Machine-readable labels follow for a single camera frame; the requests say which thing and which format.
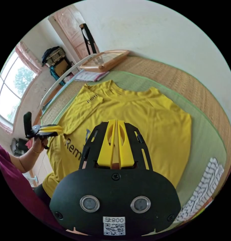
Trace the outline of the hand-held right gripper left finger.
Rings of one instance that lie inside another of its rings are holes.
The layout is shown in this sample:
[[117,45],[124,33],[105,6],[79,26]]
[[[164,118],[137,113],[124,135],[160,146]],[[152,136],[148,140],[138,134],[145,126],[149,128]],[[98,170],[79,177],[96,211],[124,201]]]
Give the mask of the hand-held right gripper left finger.
[[109,120],[102,124],[106,129],[97,164],[100,167],[112,167],[116,120]]

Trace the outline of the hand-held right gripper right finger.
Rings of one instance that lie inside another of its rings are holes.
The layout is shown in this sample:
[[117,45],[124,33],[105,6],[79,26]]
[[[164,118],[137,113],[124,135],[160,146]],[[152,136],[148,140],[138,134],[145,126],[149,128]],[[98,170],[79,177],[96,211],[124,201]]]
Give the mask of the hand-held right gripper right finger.
[[134,158],[130,147],[129,137],[127,134],[125,122],[117,120],[118,132],[118,157],[120,168],[133,168]]

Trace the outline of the person's left hand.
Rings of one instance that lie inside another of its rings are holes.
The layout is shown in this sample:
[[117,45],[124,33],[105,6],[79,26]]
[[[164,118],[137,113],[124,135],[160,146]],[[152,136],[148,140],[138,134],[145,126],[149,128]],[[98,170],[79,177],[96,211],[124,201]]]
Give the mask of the person's left hand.
[[47,144],[48,144],[48,138],[42,137],[42,139],[40,139],[39,137],[34,137],[32,147],[31,147],[32,152],[36,154],[40,154],[47,147]]

